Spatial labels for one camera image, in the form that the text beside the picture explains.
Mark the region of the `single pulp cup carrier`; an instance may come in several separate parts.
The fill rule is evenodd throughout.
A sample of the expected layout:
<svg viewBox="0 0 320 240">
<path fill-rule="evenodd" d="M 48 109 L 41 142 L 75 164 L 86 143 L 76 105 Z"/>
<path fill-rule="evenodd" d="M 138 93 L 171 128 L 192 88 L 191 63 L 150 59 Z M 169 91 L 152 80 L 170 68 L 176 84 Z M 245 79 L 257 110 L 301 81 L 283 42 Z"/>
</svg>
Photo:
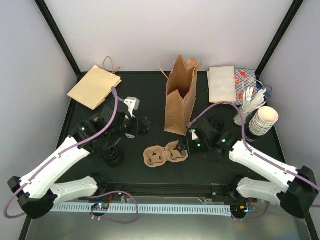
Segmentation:
<svg viewBox="0 0 320 240">
<path fill-rule="evenodd" d="M 163 166 L 167 162 L 180 163 L 184 162 L 188 155 L 181 155 L 180 150 L 174 150 L 179 141 L 169 142 L 166 146 L 150 146 L 143 152 L 143 159 L 146 166 L 156 168 Z"/>
</svg>

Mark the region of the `brown kraft paper bag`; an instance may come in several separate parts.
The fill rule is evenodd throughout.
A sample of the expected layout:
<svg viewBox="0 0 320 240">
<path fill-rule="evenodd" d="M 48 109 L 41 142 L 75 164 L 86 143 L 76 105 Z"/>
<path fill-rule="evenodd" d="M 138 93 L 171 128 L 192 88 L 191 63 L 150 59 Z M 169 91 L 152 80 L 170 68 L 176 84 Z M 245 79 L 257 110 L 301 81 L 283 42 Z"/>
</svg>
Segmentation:
<svg viewBox="0 0 320 240">
<path fill-rule="evenodd" d="M 185 136 L 196 103 L 198 70 L 202 63 L 195 58 L 185 60 L 182 55 L 173 63 L 167 75 L 158 60 L 158 67 L 167 79 L 164 130 Z"/>
</svg>

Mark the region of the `white paper cup black print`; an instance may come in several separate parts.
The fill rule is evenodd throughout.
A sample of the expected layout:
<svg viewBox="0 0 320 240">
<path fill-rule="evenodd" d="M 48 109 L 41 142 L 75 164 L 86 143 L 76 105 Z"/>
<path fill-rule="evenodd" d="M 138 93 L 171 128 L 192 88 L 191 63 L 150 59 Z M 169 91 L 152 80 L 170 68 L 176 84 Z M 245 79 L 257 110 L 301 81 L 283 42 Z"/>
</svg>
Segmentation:
<svg viewBox="0 0 320 240">
<path fill-rule="evenodd" d="M 135 138 L 137 135 L 136 134 L 133 134 L 133 133 L 126 133 L 125 136 L 129 139 L 133 139 Z"/>
</svg>

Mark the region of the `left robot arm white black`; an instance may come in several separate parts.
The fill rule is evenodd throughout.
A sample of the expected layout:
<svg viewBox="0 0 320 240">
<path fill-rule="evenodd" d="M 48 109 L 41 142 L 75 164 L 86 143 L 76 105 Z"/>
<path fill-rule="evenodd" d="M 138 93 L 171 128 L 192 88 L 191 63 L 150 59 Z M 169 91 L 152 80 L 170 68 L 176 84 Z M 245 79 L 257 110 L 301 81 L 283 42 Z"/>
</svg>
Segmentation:
<svg viewBox="0 0 320 240">
<path fill-rule="evenodd" d="M 46 215 L 54 206 L 69 200 L 94 197 L 103 199 L 108 188 L 98 174 L 65 183 L 56 181 L 80 160 L 102 149 L 102 156 L 110 167 L 124 161 L 117 147 L 122 137 L 144 136 L 150 129 L 147 117 L 137 118 L 140 101 L 128 97 L 108 103 L 102 112 L 80 122 L 61 146 L 30 173 L 8 180 L 24 214 L 31 219 Z"/>
</svg>

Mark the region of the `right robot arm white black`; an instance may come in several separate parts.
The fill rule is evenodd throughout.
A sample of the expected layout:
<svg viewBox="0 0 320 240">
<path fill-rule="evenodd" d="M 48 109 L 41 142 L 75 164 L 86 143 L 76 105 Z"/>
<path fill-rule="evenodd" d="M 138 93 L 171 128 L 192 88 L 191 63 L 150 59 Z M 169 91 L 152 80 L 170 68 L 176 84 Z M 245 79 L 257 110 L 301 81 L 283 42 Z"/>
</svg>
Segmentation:
<svg viewBox="0 0 320 240">
<path fill-rule="evenodd" d="M 255 149 L 231 132 L 222 133 L 205 118 L 188 130 L 175 147 L 183 157 L 213 153 L 228 158 L 262 176 L 265 180 L 239 178 L 228 187 L 234 202 L 254 198 L 280 205 L 293 217 L 304 219 L 319 194 L 314 172 L 307 166 L 296 168 Z"/>
</svg>

